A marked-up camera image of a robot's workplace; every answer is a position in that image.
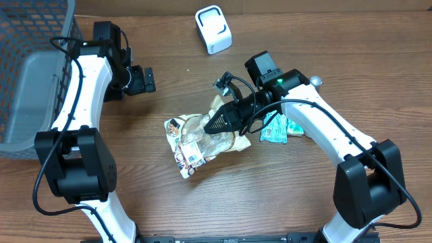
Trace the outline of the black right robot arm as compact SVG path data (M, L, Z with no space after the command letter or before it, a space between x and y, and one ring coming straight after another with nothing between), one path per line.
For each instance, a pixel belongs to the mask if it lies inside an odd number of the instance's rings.
M378 242L370 229L404 204L405 182L399 148L377 142L350 125L319 95L318 78L297 69L283 72L263 51L245 64L254 86L243 97L229 72L213 86L233 100L220 107L205 125L207 134L249 132L256 119L271 111L297 123L336 168L333 202L337 213L315 233L288 233L288 242Z

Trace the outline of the beige Pantree snack pouch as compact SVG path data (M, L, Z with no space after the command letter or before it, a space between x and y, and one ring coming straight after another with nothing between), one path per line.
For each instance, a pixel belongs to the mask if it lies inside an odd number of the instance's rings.
M166 138L184 179L218 154L243 151L250 146L249 139L238 132L207 134L204 131L204 126L222 105L224 102L217 95L208 113L180 115L165 121Z

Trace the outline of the teal snack packet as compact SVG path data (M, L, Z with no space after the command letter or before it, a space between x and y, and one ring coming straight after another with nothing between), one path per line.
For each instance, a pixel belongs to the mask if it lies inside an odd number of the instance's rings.
M277 111L266 114L263 124L267 125L261 130L260 141L272 143L288 143L288 122L285 115Z

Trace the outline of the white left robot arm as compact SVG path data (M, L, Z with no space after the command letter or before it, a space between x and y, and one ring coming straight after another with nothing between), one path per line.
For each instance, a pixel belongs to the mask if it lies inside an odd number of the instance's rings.
M131 46L122 47L127 40L110 21L94 23L92 40L50 38L71 60L71 80L56 120L34 140L41 164L34 208L46 216L83 211L100 242L144 240L115 192L115 159L99 132L105 102L156 90L152 69L133 65Z

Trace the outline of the small teal tissue pack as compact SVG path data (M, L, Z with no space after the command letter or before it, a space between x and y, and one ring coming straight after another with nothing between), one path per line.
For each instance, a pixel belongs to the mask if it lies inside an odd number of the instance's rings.
M293 120L287 119L287 134L290 136L303 136L304 130Z

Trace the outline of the yellow liquid bottle silver cap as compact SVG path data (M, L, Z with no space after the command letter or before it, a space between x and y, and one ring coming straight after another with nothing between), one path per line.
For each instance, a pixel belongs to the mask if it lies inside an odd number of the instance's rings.
M322 85L323 81L319 76L311 76L310 84L312 84L315 88L318 88Z

